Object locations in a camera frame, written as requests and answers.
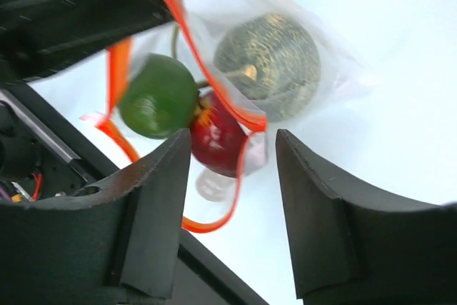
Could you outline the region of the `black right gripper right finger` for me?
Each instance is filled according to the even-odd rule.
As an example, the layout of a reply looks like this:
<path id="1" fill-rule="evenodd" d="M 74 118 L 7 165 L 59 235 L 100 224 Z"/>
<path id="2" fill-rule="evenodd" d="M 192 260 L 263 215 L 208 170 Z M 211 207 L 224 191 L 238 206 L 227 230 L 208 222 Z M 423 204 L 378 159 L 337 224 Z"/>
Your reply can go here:
<path id="1" fill-rule="evenodd" d="M 454 304 L 456 205 L 373 186 L 278 130 L 296 296 L 305 304 Z"/>

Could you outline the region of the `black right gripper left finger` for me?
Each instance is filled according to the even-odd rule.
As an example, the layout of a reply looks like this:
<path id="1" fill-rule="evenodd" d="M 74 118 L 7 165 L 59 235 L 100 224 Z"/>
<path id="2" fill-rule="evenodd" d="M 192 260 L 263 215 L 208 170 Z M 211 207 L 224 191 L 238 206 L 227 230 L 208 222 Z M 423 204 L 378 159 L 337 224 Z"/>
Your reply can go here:
<path id="1" fill-rule="evenodd" d="M 1 203 L 3 304 L 160 304 L 172 294 L 190 133 L 79 190 Z"/>

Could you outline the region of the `green netted melon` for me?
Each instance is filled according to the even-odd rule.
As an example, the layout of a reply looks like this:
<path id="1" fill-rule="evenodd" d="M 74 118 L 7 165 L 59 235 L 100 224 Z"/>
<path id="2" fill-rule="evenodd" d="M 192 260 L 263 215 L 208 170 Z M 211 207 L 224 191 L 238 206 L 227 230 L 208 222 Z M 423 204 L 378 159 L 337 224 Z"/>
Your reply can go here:
<path id="1" fill-rule="evenodd" d="M 278 13 L 228 30 L 216 48 L 213 64 L 271 122 L 300 114 L 321 82 L 314 40 L 296 20 Z"/>

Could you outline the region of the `green lime ball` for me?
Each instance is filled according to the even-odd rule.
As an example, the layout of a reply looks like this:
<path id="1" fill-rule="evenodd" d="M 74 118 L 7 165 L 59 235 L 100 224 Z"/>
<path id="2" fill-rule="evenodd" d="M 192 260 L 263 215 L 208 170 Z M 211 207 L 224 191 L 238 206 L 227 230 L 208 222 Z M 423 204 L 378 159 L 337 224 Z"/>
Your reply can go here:
<path id="1" fill-rule="evenodd" d="M 190 125 L 199 100 L 191 72 L 170 56 L 149 54 L 129 82 L 118 109 L 132 131 L 165 139 Z"/>

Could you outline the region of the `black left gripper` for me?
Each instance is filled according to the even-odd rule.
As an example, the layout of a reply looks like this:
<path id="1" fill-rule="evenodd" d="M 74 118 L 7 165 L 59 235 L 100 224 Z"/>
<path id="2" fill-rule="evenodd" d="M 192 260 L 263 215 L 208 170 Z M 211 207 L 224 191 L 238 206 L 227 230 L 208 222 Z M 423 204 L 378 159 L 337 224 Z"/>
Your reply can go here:
<path id="1" fill-rule="evenodd" d="M 50 77 L 172 19 L 164 0 L 1 0 L 1 83 Z"/>

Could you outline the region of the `dark red apple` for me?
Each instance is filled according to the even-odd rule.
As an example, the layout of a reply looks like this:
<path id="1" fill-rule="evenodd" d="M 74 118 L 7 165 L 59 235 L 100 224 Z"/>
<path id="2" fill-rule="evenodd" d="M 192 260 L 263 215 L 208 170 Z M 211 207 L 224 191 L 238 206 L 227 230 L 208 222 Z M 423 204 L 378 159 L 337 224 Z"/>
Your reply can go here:
<path id="1" fill-rule="evenodd" d="M 234 178 L 247 135 L 225 109 L 214 91 L 199 99 L 199 111 L 190 125 L 194 157 L 213 172 Z"/>

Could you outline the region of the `clear zip bag red zipper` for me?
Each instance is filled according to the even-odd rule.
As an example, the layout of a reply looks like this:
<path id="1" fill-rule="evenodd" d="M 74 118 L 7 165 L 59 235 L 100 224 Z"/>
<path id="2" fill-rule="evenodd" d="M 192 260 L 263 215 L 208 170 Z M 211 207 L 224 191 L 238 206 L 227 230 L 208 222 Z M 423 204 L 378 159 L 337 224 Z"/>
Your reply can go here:
<path id="1" fill-rule="evenodd" d="M 108 52 L 108 107 L 83 120 L 137 161 L 191 135 L 182 227 L 204 234 L 235 212 L 241 181 L 266 181 L 274 129 L 367 93 L 378 78 L 291 0 L 164 0 L 172 21 Z"/>

